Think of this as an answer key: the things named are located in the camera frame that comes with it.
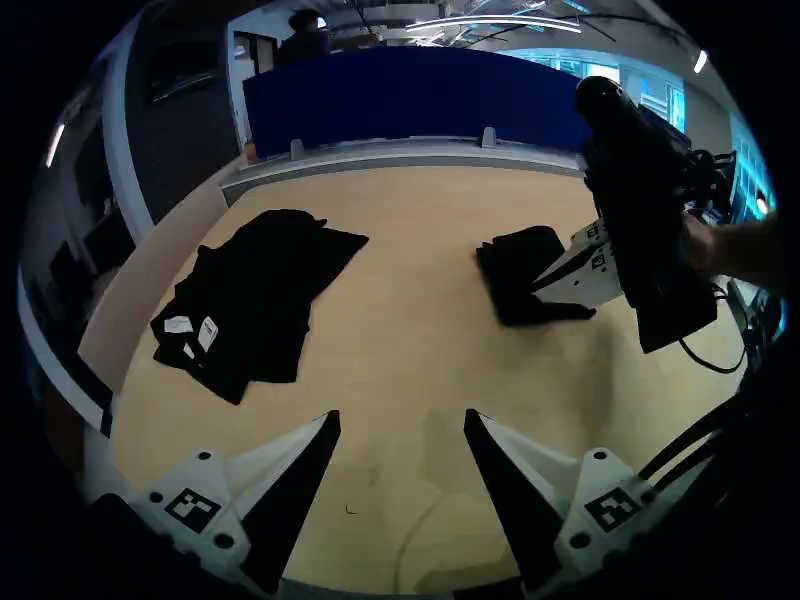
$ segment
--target folded black garment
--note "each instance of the folded black garment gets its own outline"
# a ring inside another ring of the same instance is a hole
[[[501,235],[477,248],[476,259],[489,288],[497,319],[507,327],[564,319],[588,319],[595,311],[578,304],[542,302],[533,282],[564,253],[550,227],[534,226]]]
[[[155,360],[233,404],[250,381],[295,381],[311,302],[368,240],[325,223],[303,211],[267,211],[219,248],[200,246],[192,273],[150,324]],[[192,331],[168,332],[181,317]]]

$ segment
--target white clothing label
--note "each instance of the white clothing label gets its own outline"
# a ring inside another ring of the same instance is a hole
[[[164,331],[167,333],[191,333],[192,322],[189,317],[172,317],[164,321]]]
[[[214,343],[214,339],[217,337],[217,332],[219,328],[216,326],[214,321],[211,320],[211,317],[206,317],[203,319],[203,322],[200,324],[200,333],[197,335],[197,341],[203,347],[203,350],[208,352],[208,349],[211,347],[211,344]]]

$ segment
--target blue partition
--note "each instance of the blue partition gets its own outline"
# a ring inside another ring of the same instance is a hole
[[[373,138],[497,138],[579,152],[589,128],[575,110],[579,79],[510,56],[388,47],[278,67],[244,82],[260,158]]]

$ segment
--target light wood tabletop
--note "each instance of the light wood tabletop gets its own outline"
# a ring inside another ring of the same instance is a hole
[[[645,356],[624,298],[590,321],[497,323],[475,247],[534,224],[567,245],[596,218],[580,178],[475,167],[316,175],[249,191],[203,243],[219,246],[276,208],[370,238],[314,302],[297,382],[252,383],[233,406],[155,362],[148,329],[116,401],[112,445],[116,467],[143,489],[196,448],[233,456],[339,409],[342,434],[287,566],[291,579],[433,593],[513,576],[462,433],[467,408],[575,456],[602,445],[640,467],[740,379],[741,370],[701,368],[677,344]],[[720,365],[742,349],[724,304],[687,342]]]

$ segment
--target person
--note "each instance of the person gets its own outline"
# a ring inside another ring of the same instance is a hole
[[[762,221],[712,227],[684,214],[689,264],[710,275],[728,275],[770,292],[786,293],[778,213]]]
[[[317,11],[311,9],[299,10],[291,16],[289,26],[295,33],[278,49],[278,65],[290,65],[330,54],[328,34],[319,28],[320,17]]]

